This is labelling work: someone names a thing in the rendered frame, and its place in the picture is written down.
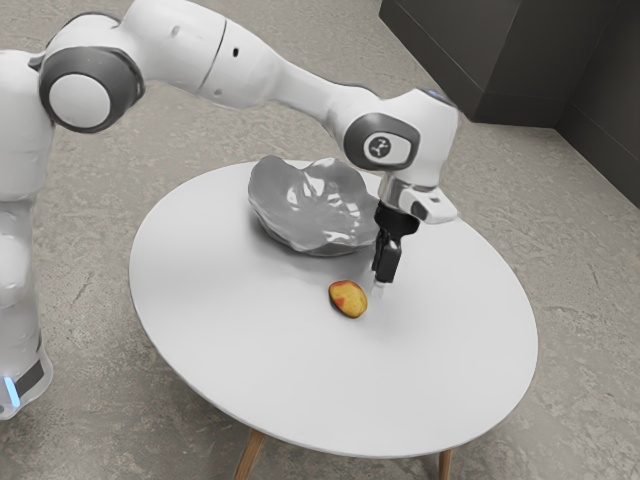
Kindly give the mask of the yellow red fruit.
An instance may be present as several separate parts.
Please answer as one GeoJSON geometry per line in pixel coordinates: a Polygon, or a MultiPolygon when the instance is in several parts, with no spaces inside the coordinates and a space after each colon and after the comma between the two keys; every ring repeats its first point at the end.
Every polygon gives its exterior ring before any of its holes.
{"type": "Polygon", "coordinates": [[[364,290],[354,281],[340,280],[328,287],[329,300],[333,307],[349,318],[358,318],[368,308],[364,290]]]}

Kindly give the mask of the grey wavy bowl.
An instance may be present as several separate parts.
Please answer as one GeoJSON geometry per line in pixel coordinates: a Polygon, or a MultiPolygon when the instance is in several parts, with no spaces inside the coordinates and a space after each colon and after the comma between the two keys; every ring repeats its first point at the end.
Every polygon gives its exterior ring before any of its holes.
{"type": "Polygon", "coordinates": [[[360,172],[335,158],[302,168],[276,156],[260,159],[248,200],[275,240],[312,256],[340,256],[375,243],[378,199],[360,172]]]}

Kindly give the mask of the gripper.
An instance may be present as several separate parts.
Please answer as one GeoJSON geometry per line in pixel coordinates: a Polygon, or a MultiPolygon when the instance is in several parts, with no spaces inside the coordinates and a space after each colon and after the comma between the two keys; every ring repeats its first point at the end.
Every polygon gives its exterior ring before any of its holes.
{"type": "Polygon", "coordinates": [[[374,275],[371,296],[381,298],[386,287],[395,279],[402,255],[402,238],[416,233],[420,221],[412,215],[387,206],[382,201],[378,202],[374,220],[379,227],[379,232],[371,266],[374,275]]]}

